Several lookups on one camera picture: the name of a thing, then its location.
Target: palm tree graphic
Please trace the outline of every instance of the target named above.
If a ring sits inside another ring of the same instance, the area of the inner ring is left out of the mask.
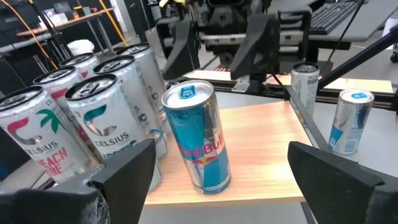
[[[52,110],[42,109],[42,110],[39,110],[36,114],[46,115],[40,122],[41,128],[43,128],[43,126],[45,126],[45,124],[47,124],[49,121],[51,121],[51,129],[54,132],[54,134],[56,134],[58,132],[59,126],[61,126],[63,129],[65,129],[65,127],[62,125],[61,121],[58,119],[57,115]]]

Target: orange cable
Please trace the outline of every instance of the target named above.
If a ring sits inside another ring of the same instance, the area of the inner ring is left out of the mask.
[[[6,6],[8,6],[14,13],[15,15],[19,18],[19,20],[21,20],[21,22],[26,26],[27,29],[29,29],[30,33],[32,34],[33,38],[36,41],[36,44],[40,47],[40,49],[42,50],[43,54],[50,60],[52,66],[55,69],[58,69],[58,67],[56,66],[56,64],[51,60],[50,56],[45,52],[45,50],[43,49],[43,47],[40,45],[40,42],[37,40],[36,35],[33,33],[32,29],[30,29],[30,27],[26,24],[25,20],[19,15],[19,13],[12,7],[10,6],[5,0],[0,0],[1,2],[3,2]]]
[[[126,40],[124,40],[124,37],[123,37],[122,33],[120,32],[120,30],[119,30],[118,26],[116,25],[114,19],[112,18],[111,14],[109,13],[108,8],[105,6],[105,4],[104,4],[104,2],[102,0],[98,0],[98,1],[99,1],[99,3],[101,3],[102,8],[104,8],[106,14],[108,15],[109,19],[111,20],[112,25],[116,29],[116,32],[119,34],[120,39],[122,39],[124,45],[127,47],[128,44],[127,44]]]

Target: aluminum can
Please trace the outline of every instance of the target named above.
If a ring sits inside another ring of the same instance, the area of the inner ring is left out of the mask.
[[[331,126],[329,148],[341,155],[356,152],[372,108],[374,95],[364,90],[340,92]]]
[[[1,99],[0,124],[57,183],[103,168],[41,86],[25,88]]]
[[[100,61],[94,53],[84,53],[64,60],[60,66],[74,66],[81,73],[83,79],[87,79],[94,76],[93,68],[99,63]]]
[[[163,125],[166,133],[171,132],[170,124],[166,119],[161,97],[166,91],[166,87],[156,61],[155,52],[148,43],[134,44],[118,52],[116,55],[132,55],[136,58],[136,64],[142,73],[142,79],[146,84],[146,89],[150,95],[150,101],[156,108],[158,120]]]
[[[41,75],[33,80],[33,84],[42,86],[48,91],[61,110],[65,113],[73,127],[77,130],[80,138],[86,143],[90,151],[95,155],[97,160],[103,162],[101,154],[96,150],[82,126],[80,126],[73,113],[69,110],[65,99],[65,93],[67,90],[81,81],[83,81],[83,77],[80,72],[78,72],[75,67],[69,66]]]
[[[146,86],[141,79],[140,70],[135,64],[135,58],[123,55],[107,60],[93,69],[96,75],[112,73],[121,81],[127,103],[141,123],[148,138],[156,141],[156,158],[160,159],[167,153],[167,136],[162,126],[156,121],[154,107],[149,101]]]
[[[294,65],[292,70],[292,88],[300,97],[302,103],[311,116],[315,109],[317,97],[319,66],[310,62],[300,62]]]
[[[183,82],[167,90],[162,102],[193,186],[204,194],[222,192],[231,173],[213,86]]]
[[[108,74],[89,78],[65,94],[68,107],[105,162],[146,138],[123,91],[118,78]],[[156,165],[150,190],[156,188],[161,180],[162,174]]]

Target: black keyboard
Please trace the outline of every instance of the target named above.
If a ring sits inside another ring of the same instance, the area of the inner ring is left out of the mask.
[[[327,35],[358,7],[356,2],[325,3],[312,13],[310,35]]]

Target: can lid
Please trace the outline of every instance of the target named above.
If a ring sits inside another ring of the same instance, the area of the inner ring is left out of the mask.
[[[113,86],[118,78],[116,75],[98,75],[86,79],[85,81],[73,86],[65,93],[65,98],[69,101],[78,101],[95,96]]]
[[[97,65],[96,67],[94,67],[93,71],[97,75],[108,74],[130,65],[134,61],[134,56],[122,55]]]
[[[133,44],[116,52],[116,55],[134,55],[150,47],[149,43]]]
[[[76,68],[73,66],[62,67],[59,70],[52,70],[44,75],[41,75],[33,80],[33,84],[44,84],[50,83],[55,80],[59,80],[63,77],[66,77],[76,71]]]
[[[312,73],[319,70],[319,66],[315,63],[300,62],[293,66],[293,70],[301,73]]]
[[[31,86],[10,93],[4,98],[0,99],[0,111],[6,111],[22,105],[41,94],[43,91],[44,89],[41,86]]]
[[[209,82],[183,82],[167,90],[162,97],[162,103],[168,108],[189,108],[203,103],[213,92],[214,88]]]
[[[61,66],[77,65],[84,61],[87,61],[88,59],[90,59],[92,57],[94,57],[94,53],[84,53],[84,54],[77,55],[73,58],[70,58],[68,60],[64,60],[63,62],[60,63],[60,65]]]
[[[374,100],[373,93],[365,90],[343,90],[340,92],[341,99],[351,103],[369,103]]]

